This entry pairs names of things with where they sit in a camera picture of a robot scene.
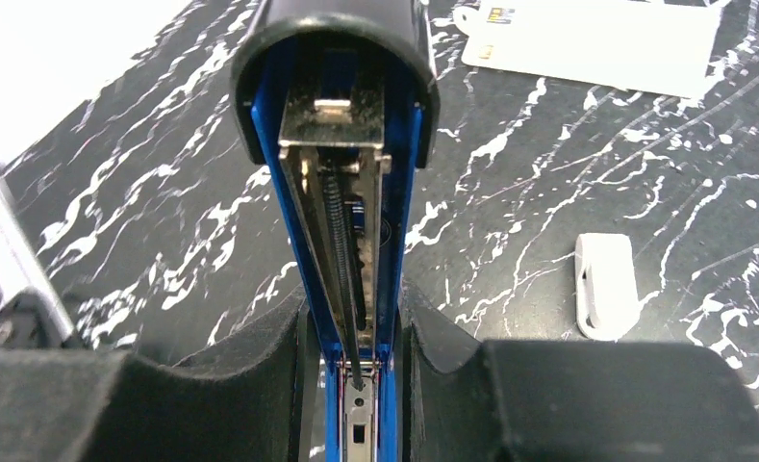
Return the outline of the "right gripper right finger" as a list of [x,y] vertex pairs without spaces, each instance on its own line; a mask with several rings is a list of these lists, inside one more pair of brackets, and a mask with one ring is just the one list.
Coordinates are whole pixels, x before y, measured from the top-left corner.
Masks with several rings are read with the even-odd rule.
[[707,348],[479,341],[415,284],[399,301],[405,461],[759,461],[759,413]]

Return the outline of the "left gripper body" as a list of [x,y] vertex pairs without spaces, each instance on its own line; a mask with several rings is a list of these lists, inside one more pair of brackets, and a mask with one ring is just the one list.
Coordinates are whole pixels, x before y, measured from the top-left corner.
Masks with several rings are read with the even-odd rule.
[[0,348],[75,348],[77,332],[0,179]]

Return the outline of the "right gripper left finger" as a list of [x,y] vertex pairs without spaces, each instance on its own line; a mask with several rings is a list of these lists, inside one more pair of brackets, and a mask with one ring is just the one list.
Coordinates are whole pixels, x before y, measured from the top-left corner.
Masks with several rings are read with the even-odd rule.
[[0,461],[305,461],[317,370],[301,288],[173,366],[0,348]]

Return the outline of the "small white stapler remover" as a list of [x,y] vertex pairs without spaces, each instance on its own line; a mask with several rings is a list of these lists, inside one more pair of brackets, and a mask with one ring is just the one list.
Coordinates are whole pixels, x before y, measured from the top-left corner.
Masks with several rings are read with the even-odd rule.
[[584,233],[574,250],[575,318],[588,339],[615,342],[639,321],[632,244],[628,236]]

